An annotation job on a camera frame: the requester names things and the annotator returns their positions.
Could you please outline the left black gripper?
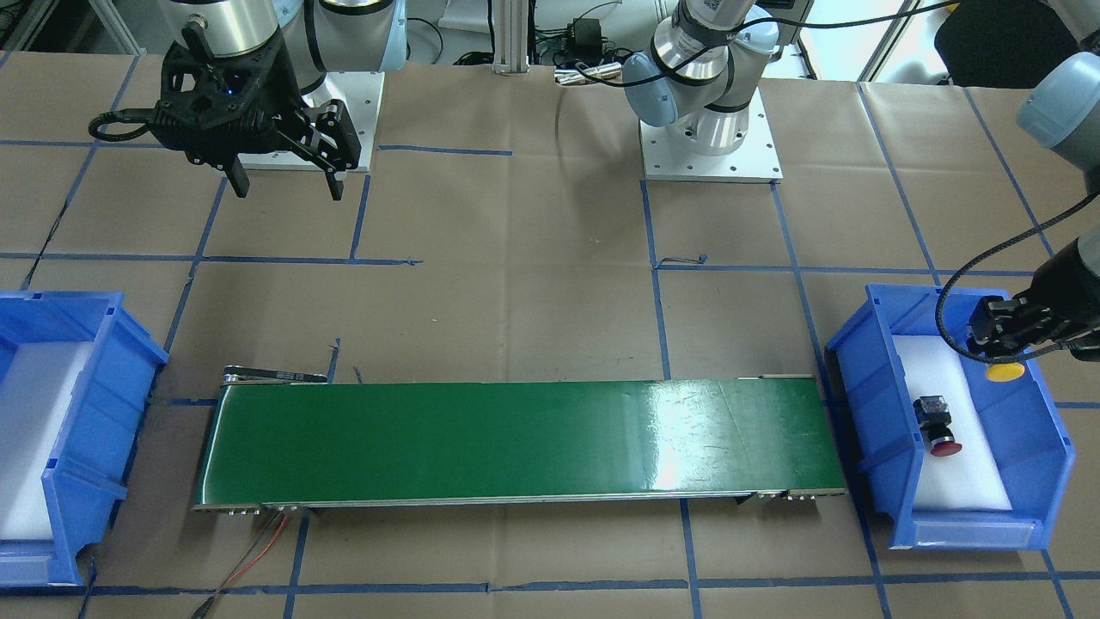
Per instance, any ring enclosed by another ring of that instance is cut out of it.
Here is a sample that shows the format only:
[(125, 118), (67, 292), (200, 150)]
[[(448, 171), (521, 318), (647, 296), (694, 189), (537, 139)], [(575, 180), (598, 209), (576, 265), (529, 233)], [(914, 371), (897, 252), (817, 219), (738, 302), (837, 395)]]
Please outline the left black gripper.
[(968, 322), (968, 350), (985, 357), (1020, 355), (1041, 342), (1070, 345), (1076, 360), (1097, 362), (1099, 237), (1080, 236), (1042, 264), (1028, 289), (983, 297)]

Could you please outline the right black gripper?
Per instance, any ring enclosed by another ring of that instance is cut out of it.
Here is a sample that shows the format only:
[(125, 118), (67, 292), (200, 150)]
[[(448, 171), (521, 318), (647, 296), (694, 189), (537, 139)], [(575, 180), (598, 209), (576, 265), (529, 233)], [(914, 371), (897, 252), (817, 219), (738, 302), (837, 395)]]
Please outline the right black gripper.
[(165, 148), (223, 169), (245, 199), (250, 177), (239, 157), (288, 151), (322, 169), (334, 201), (362, 151), (344, 101), (309, 106), (302, 99), (280, 27), (258, 47), (215, 53), (213, 24), (187, 21), (162, 63), (161, 93), (148, 128)]

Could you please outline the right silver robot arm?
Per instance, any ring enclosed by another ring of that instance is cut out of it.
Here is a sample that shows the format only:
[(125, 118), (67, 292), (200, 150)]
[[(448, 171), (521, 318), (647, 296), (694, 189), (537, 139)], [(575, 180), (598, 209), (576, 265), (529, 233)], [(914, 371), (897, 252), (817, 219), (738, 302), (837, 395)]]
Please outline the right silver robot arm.
[(339, 73), (399, 70), (402, 1), (162, 1), (175, 40), (162, 60), (150, 133), (195, 165), (223, 172), (243, 199), (243, 156), (290, 153), (341, 199), (363, 153)]

